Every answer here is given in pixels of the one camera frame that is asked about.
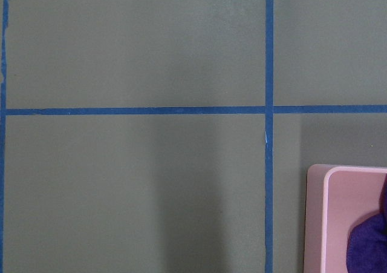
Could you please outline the pink plastic bin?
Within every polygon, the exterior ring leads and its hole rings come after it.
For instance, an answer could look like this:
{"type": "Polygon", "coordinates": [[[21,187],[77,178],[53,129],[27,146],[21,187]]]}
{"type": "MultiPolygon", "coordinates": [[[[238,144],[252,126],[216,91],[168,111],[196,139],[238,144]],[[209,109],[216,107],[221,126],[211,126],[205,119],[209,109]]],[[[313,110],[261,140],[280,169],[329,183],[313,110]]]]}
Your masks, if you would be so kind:
{"type": "Polygon", "coordinates": [[[346,272],[353,228],[382,208],[385,167],[315,164],[307,172],[304,272],[346,272]]]}

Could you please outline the purple cloth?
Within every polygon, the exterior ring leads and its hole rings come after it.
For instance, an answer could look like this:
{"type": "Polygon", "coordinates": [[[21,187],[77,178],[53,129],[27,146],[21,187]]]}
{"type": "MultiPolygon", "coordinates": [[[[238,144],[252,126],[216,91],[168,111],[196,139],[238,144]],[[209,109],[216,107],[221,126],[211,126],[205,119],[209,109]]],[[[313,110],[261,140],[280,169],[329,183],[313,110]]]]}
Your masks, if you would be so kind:
{"type": "Polygon", "coordinates": [[[379,199],[379,213],[355,226],[346,252],[348,272],[386,272],[386,183],[379,199]]]}

